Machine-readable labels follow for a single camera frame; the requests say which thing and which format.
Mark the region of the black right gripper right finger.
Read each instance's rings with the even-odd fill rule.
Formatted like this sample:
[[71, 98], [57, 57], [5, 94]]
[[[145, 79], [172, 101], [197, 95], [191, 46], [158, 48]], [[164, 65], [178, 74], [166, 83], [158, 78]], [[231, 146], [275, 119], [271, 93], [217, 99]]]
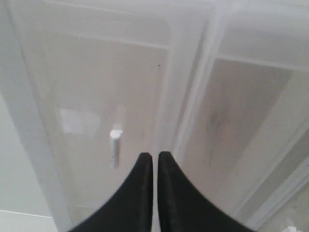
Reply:
[[208, 201], [166, 151], [158, 159], [158, 211], [162, 232], [238, 231], [238, 223]]

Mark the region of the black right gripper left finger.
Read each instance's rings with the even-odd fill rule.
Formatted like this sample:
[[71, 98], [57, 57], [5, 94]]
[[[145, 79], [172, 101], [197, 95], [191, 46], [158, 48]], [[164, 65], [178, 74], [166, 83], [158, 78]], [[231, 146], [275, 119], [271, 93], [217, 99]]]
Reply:
[[153, 160], [138, 159], [115, 194], [72, 232], [150, 232], [153, 217]]

